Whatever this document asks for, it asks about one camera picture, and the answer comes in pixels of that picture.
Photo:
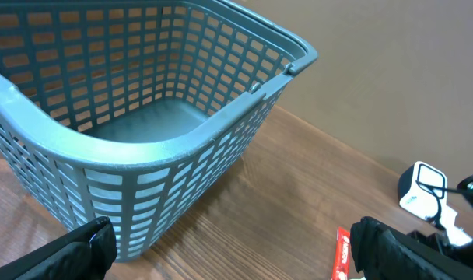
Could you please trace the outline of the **red Nescafe stick sachet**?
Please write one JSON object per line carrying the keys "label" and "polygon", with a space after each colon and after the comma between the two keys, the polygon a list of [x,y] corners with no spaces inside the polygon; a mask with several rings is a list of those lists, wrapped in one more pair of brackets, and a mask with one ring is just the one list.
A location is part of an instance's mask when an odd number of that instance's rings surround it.
{"label": "red Nescafe stick sachet", "polygon": [[336,249],[331,280],[349,279],[350,232],[342,227],[337,228]]}

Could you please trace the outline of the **white barcode scanner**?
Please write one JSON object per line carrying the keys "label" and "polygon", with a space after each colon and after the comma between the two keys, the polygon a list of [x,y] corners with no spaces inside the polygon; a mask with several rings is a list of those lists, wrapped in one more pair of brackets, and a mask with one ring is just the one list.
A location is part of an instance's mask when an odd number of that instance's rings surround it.
{"label": "white barcode scanner", "polygon": [[435,167],[417,161],[399,178],[399,205],[416,217],[428,221],[433,218],[439,205],[447,203],[446,175]]}

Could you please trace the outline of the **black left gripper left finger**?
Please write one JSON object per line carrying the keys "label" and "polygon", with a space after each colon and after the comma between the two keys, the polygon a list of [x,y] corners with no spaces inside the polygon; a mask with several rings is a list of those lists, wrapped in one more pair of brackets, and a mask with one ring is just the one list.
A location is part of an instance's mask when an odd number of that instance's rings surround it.
{"label": "black left gripper left finger", "polygon": [[117,238],[100,216],[0,267],[0,280],[103,279],[117,259]]}

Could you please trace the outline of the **grey plastic shopping basket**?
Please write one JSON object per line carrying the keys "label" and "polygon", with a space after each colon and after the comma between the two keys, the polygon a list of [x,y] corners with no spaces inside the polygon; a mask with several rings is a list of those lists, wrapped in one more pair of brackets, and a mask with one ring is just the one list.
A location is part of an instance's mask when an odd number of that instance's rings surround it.
{"label": "grey plastic shopping basket", "polygon": [[0,1],[0,153],[66,228],[108,217],[132,261],[317,57],[231,1]]}

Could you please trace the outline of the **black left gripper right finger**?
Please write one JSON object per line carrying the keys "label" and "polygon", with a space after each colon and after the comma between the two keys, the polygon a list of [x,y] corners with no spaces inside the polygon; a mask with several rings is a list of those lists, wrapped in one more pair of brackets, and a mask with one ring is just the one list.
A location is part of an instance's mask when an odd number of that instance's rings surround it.
{"label": "black left gripper right finger", "polygon": [[456,245],[449,233],[398,230],[365,216],[350,229],[351,255],[366,279],[473,280],[473,240]]}

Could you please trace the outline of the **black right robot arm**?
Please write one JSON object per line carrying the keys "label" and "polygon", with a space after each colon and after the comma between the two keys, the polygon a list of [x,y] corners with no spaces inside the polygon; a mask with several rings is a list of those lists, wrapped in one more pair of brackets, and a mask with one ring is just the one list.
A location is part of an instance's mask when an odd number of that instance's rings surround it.
{"label": "black right robot arm", "polygon": [[434,249],[443,256],[473,268],[473,238],[462,228],[458,228],[454,225],[456,215],[453,213],[453,209],[450,208],[447,210],[447,214],[445,214],[440,198],[435,194],[435,190],[442,191],[444,194],[461,194],[473,208],[473,175],[463,179],[455,189],[437,187],[423,183],[420,180],[416,180],[415,183],[419,187],[427,188],[430,194],[436,199],[436,214],[428,218],[427,221],[440,230],[441,233],[433,233],[425,236],[415,230],[410,232],[408,236]]}

